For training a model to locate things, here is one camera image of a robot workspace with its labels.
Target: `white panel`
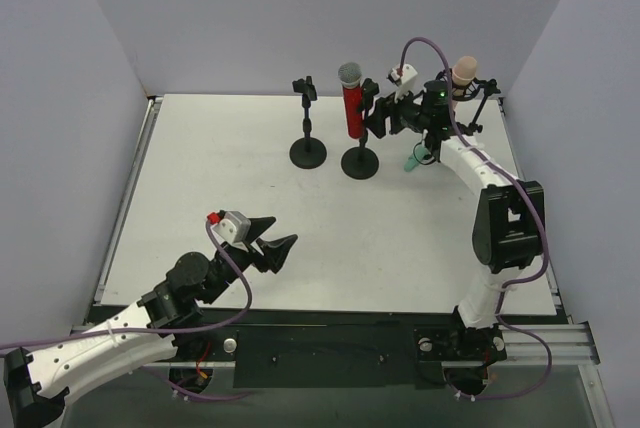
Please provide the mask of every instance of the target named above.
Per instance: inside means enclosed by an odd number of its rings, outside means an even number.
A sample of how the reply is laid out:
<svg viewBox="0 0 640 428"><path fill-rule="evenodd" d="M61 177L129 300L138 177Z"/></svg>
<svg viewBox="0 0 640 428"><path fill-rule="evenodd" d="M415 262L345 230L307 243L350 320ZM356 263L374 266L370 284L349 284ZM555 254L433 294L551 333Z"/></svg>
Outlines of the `white panel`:
<svg viewBox="0 0 640 428"><path fill-rule="evenodd" d="M470 121L477 103L458 105ZM300 236L278 275L247 272L254 307L450 313L479 264L471 247L477 202L442 165L403 171L420 135L371 140L380 171L348 178L342 98L311 108L313 134L329 155L305 171L288 151L302 135L299 97L168 95L160 109L111 269L103 304L129 304L163 280L188 251L213 256L204 217L220 209L276 216L265 236ZM496 102L479 140L507 169L513 160ZM539 263L527 270L532 274ZM235 283L216 307L244 306ZM505 310L555 314L546 279L507 297Z"/></svg>
<svg viewBox="0 0 640 428"><path fill-rule="evenodd" d="M288 94L311 74L338 94L338 67L381 79L404 42L432 38L507 90L558 0L98 0L149 93ZM423 51L415 64L437 73Z"/></svg>
<svg viewBox="0 0 640 428"><path fill-rule="evenodd" d="M0 343L84 317L145 105L95 0L0 0Z"/></svg>
<svg viewBox="0 0 640 428"><path fill-rule="evenodd" d="M518 160L545 187L562 299L591 324L619 428L640 419L639 24L638 0L562 0L506 100Z"/></svg>

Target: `cable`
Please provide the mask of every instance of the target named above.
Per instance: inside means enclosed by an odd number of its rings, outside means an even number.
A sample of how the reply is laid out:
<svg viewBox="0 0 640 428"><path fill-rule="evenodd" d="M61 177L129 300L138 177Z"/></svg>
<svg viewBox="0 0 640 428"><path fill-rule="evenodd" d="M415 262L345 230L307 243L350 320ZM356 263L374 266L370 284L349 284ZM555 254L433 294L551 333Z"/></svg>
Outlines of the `cable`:
<svg viewBox="0 0 640 428"><path fill-rule="evenodd" d="M190 376L188 378L182 378L181 380L178 380L176 385L178 385L178 386L186 385L187 383L191 383L192 381L196 381L198 378L199 378L198 375Z"/></svg>
<svg viewBox="0 0 640 428"><path fill-rule="evenodd" d="M226 251L224 251L224 249L222 249L222 245L220 245L220 242L216 239L214 234L211 232L211 226L212 226L211 222L207 220L205 224L205 229L207 231L207 235L209 236L209 239L218 250L218 253L220 253L220 256L224 258L224 260L229 264L229 266L231 266L231 268L236 273L236 275L238 275L238 278L240 278L240 281L242 282L245 290L247 291L247 304L245 305L244 308L242 308L242 310L240 310L238 313L236 313L232 317L224 321L220 321L218 323L199 326L195 328L116 328L111 331L101 330L101 331L93 331L91 333L85 332L85 333L78 333L75 335L69 335L61 338L48 338L48 339L34 340L34 341L18 341L14 343L5 343L0 345L0 351L12 350L12 349L21 348L21 347L55 345L58 343L65 343L67 341L83 340L85 338L93 338L96 336L111 335L113 333L146 333L146 334L155 334L155 335L203 333L205 331L215 330L215 329L230 325L232 323L235 323L236 321L240 320L240 318L242 318L247 313L247 311L249 311L249 308L251 308L251 303L253 302L253 293L251 292L251 286L249 286L249 282L247 281L247 278L244 276L244 273L242 273L242 270L240 269L240 267L236 264L235 261L233 261L233 258L231 258L231 256L229 256L229 254Z"/></svg>
<svg viewBox="0 0 640 428"><path fill-rule="evenodd" d="M402 57L400 58L400 66L397 70L398 74L402 75L402 67L404 66L404 61L407 56L407 50L413 43L416 43L416 42L425 43L429 45L431 48L433 48L435 52L438 54L438 56L440 57L442 64L444 65L445 80L447 82L447 102L449 104L449 119L451 120L451 126L453 127L453 131L455 132L456 136L460 139L460 142L465 147L469 148L469 150L472 153L474 153L478 158L480 158L483 162L485 162L489 168L499 173L501 176L507 179L515 187L515 189L518 191L518 194L520 195L525 205L527 206L527 209L531 213L531 216L533 217L533 221L536 224L536 228L538 229L538 233L540 234L540 240L542 243L542 266L540 267L540 270L536 274L532 276L528 276L526 278L506 281L502 285L502 289L506 290L509 286L522 285L525 283L530 283L532 281L535 281L538 278L541 278L547 272L547 268L549 267L549 241L547 239L547 233L546 233L546 230L544 229L544 224L542 223L542 219L538 215L538 212L533 206L533 202L527 195L526 191L524 190L524 188L522 188L522 186L520 186L520 184L515 180L515 178L511 176L507 171L503 170L501 167L496 165L495 163L492 163L491 160L489 160L484 155L484 153L479 151L477 148L473 147L462 135L462 132L460 131L460 127L456 123L455 112L453 111L453 82L451 80L451 69L449 68L449 63L447 62L447 58L445 57L440 47L436 45L433 41L429 40L428 38L424 38L422 36L411 38L402 50ZM500 298L498 299L498 305L496 307L496 319L498 320L498 323L500 323L502 326L504 326L508 330L522 333L540 342L540 344L544 347L545 351L547 352L547 366L544 370L542 377L536 383L531 385L529 388L525 388L524 390L518 391L516 393L508 394L508 395L486 395L486 396L479 396L479 397L471 397L465 393L458 392L460 393L460 396L464 398L474 399L476 401L507 400L512 398L519 398L521 396L527 395L532 391L540 388L547 381L547 379L549 378L549 375L551 374L551 368L553 366L553 356L551 354L551 348L549 348L549 345L535 333L528 330L524 330L522 328L516 328L515 326L512 326L506 323L502 319L502 316L500 315L500 311L502 310L502 305L504 304L505 294L506 294L506 291L502 291L502 293L500 293Z"/></svg>
<svg viewBox="0 0 640 428"><path fill-rule="evenodd" d="M219 401L237 401L250 396L252 393L238 393L237 395L200 395L198 393L194 393L193 391L186 390L182 388L182 386L174 383L166 376L160 375L156 373L153 369L147 368L143 366L140 370L145 373L150 374L151 376L155 376L159 380L165 382L171 388L173 388L178 393L182 393L185 396L188 396L190 400L198 401L198 402L219 402Z"/></svg>
<svg viewBox="0 0 640 428"><path fill-rule="evenodd" d="M203 373L202 370L200 370L200 363L202 363L204 361L204 359L209 355L209 350L211 350L211 342L207 343L207 349L204 350L203 355L200 357L200 359L196 362L196 373L198 374L198 376L201 376L202 378L204 378L205 380L207 378L209 378L209 375L207 375L206 373Z"/></svg>
<svg viewBox="0 0 640 428"><path fill-rule="evenodd" d="M417 163L421 164L422 166L429 166L429 165L433 165L436 162L436 159L434 158L433 155L430 155L431 158L429 158L429 161L427 161L426 163L420 161L418 159L418 156L416 155L416 148L419 147L422 144L422 141L419 141L418 143L415 144L415 146L413 147L413 158L416 160Z"/></svg>

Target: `black microphone stand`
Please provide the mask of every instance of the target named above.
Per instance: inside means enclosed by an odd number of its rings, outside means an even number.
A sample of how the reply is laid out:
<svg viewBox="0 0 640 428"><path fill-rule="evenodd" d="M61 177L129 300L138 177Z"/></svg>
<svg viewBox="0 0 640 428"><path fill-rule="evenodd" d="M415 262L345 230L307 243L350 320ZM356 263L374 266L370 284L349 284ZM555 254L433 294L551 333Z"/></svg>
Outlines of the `black microphone stand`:
<svg viewBox="0 0 640 428"><path fill-rule="evenodd" d="M340 165L345 175L355 180L366 180L371 178L378 172L380 162L378 157L366 147L369 140L369 131L366 127L367 119L369 118L369 110L373 106L373 99L380 93L380 87L377 83L374 83L371 78L364 80L362 84L362 101L358 112L363 113L363 125L364 132L358 140L358 146L350 148L342 155Z"/></svg>
<svg viewBox="0 0 640 428"><path fill-rule="evenodd" d="M309 108L311 102L318 99L313 80L307 76L306 80L300 78L293 82L294 93L302 95L302 108L304 108L304 119L302 120L302 131L304 137L296 140L289 150L291 162L298 168L311 170L319 167L327 159L327 148L320 140L311 137L311 119L309 118Z"/></svg>

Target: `black bracket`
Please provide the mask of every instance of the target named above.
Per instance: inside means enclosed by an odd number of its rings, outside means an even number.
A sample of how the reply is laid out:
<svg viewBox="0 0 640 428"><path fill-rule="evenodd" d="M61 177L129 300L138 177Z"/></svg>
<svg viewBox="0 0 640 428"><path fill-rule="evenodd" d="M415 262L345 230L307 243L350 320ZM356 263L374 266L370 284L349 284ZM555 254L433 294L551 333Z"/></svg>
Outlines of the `black bracket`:
<svg viewBox="0 0 640 428"><path fill-rule="evenodd" d="M520 181L544 225L544 191L536 181ZM542 253L540 233L513 185L490 185L480 192L473 226L473 251L492 273L525 268Z"/></svg>
<svg viewBox="0 0 640 428"><path fill-rule="evenodd" d="M293 83L293 92L302 95L302 107L307 109L311 107L311 102L318 99L318 92L313 85L311 76L300 78Z"/></svg>
<svg viewBox="0 0 640 428"><path fill-rule="evenodd" d="M64 398L69 394L65 388L53 398L38 395L41 387L33 384L28 365L33 355L24 348L7 353L4 359L4 386L7 389L9 407L15 428L47 426L58 419L64 411Z"/></svg>
<svg viewBox="0 0 640 428"><path fill-rule="evenodd" d="M380 86L371 78L366 78L362 82L362 101L358 107L358 112L364 112L364 118L369 116L369 110L373 107L373 99L380 94Z"/></svg>

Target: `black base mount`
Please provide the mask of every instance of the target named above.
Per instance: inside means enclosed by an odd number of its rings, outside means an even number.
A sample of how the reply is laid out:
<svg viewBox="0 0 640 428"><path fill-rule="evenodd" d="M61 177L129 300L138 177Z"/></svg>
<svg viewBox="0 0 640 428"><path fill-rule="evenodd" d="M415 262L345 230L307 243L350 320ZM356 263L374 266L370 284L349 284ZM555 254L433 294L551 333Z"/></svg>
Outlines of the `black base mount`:
<svg viewBox="0 0 640 428"><path fill-rule="evenodd" d="M356 146L344 152L340 166L345 175L355 180L366 180L378 172L380 162L372 150Z"/></svg>
<svg viewBox="0 0 640 428"><path fill-rule="evenodd" d="M298 168L312 170L327 159L327 148L316 138L309 138L308 143L306 139L300 138L291 145L289 158Z"/></svg>

